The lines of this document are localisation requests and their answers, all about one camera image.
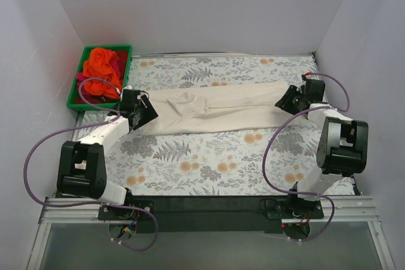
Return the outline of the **cream t shirt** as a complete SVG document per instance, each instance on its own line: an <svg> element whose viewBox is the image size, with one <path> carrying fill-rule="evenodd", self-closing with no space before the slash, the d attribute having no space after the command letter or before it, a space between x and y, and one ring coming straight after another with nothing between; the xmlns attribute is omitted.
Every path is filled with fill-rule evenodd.
<svg viewBox="0 0 405 270"><path fill-rule="evenodd" d="M292 115L275 106L289 86L282 81L154 90L149 100L158 117L141 135L216 133L281 126Z"/></svg>

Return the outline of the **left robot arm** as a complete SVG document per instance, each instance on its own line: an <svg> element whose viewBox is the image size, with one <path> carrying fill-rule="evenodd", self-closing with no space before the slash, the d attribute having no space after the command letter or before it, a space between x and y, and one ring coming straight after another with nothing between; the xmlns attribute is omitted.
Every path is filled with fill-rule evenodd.
<svg viewBox="0 0 405 270"><path fill-rule="evenodd" d="M62 145L58 192L113 204L113 212L120 219L130 218L135 205L127 199L126 188L108 180L105 154L119 139L157 117L147 92L124 89L118 107L100 125L78 141Z"/></svg>

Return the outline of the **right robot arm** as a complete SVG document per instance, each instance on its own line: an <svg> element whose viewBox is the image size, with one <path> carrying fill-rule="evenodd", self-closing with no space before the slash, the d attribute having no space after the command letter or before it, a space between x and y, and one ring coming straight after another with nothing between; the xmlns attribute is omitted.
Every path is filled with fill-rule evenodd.
<svg viewBox="0 0 405 270"><path fill-rule="evenodd" d="M368 124L340 114L323 102L325 82L308 80L289 86L275 106L289 114L305 114L321 128L316 167L296 182L286 198L274 203L275 210L293 218L322 218L320 196L336 182L366 167Z"/></svg>

